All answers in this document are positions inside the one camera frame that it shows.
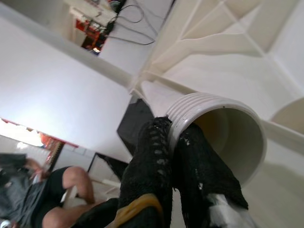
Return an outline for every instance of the white plastic structure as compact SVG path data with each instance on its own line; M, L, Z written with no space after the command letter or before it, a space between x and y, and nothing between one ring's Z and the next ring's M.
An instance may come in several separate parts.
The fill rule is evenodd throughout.
M168 115L172 121L171 154L180 134L194 122L242 185L255 175L265 158L266 138L260 119L251 108L207 93L184 95L148 81L143 81L141 88L154 115Z
M134 88L148 103L145 81L237 100L258 114L268 149L243 193L260 227L304 223L303 21L304 0L177 1Z

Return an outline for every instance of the knee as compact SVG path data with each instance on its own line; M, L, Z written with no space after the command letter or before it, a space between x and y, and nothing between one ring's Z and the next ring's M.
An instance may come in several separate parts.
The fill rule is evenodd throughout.
M88 178L87 172L81 167L73 166L68 168L67 171L71 179L82 180L83 178Z
M43 228L67 228L68 225L64 221L61 213L58 213L56 209L49 211L42 220Z

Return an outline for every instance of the worn black glove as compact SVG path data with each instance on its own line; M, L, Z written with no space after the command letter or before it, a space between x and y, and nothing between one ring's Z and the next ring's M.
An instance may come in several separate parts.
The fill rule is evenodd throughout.
M208 227L208 194L223 194L247 209L238 180L206 140L202 130L190 125L175 148L172 172L174 187L181 193L185 223L190 228Z

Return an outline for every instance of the bare leg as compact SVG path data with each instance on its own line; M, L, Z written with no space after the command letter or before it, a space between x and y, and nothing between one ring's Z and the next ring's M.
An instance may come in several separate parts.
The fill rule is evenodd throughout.
M63 209L60 207L54 208L50 210L43 218L42 227L43 228L71 227L83 213L89 211L99 203L91 204L91 205L80 205L70 209Z
M87 172L80 167L69 167L63 173L62 185L65 189L77 187L78 195L87 204L95 203L93 185Z

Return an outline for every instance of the white wall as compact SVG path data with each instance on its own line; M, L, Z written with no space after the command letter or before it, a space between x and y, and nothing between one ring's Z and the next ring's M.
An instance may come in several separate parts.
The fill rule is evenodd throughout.
M19 13L52 29L58 23L63 0L1 0Z
M1 3L0 27L0 117L129 160L116 134L128 91L87 65L113 67Z

